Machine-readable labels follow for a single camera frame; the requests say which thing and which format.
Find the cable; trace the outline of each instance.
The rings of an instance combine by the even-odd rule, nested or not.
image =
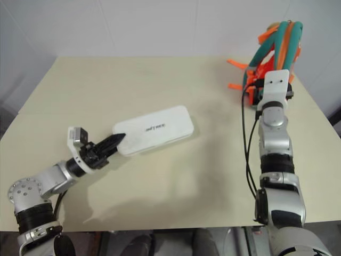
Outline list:
[[[252,139],[252,135],[257,123],[257,120],[255,121],[251,134],[250,134],[250,138],[249,138],[249,145],[248,148],[246,147],[246,132],[245,132],[245,112],[244,112],[244,96],[245,93],[247,91],[247,89],[252,86],[251,84],[247,85],[242,93],[242,97],[241,97],[241,119],[242,119],[242,131],[243,131],[243,143],[244,143],[244,154],[245,154],[245,161],[246,161],[246,179],[247,179],[247,183],[249,185],[249,189],[253,195],[254,198],[256,198],[256,192],[257,192],[257,188],[253,179],[253,176],[251,174],[251,169],[249,166],[249,151],[250,151],[250,145],[251,145],[251,139]]]
[[[63,197],[65,196],[66,192],[67,192],[67,190],[64,191],[63,193],[60,193],[60,194],[58,195],[58,199],[57,199],[57,202],[56,202],[56,204],[55,204],[54,212],[53,212],[53,215],[56,217],[56,219],[58,219],[59,205],[60,205],[60,203],[62,202],[62,199],[63,199]]]

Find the silver robot arm segment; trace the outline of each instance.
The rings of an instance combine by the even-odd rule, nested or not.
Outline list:
[[[257,106],[262,174],[255,218],[267,226],[273,256],[331,255],[315,234],[303,229],[306,212],[284,114],[288,80],[288,70],[267,72]]]
[[[117,151],[125,134],[114,134],[98,144],[88,142],[81,127],[70,127],[67,145],[73,158],[60,161],[43,172],[16,181],[8,192],[19,225],[19,255],[75,255],[62,226],[53,213],[49,198],[61,194],[86,173],[108,164],[107,157]]]

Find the beige table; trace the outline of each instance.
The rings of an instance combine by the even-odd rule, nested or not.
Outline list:
[[[109,158],[63,200],[66,231],[253,225],[254,200],[245,178],[240,91],[242,71],[223,57],[58,58],[0,142],[0,230],[17,230],[7,189],[69,159],[67,128],[79,125],[94,142],[118,122],[187,106],[192,137],[142,155]],[[307,221],[341,219],[341,141],[295,79],[288,131]],[[246,110],[248,131],[254,111]],[[258,135],[250,164],[257,180]]]

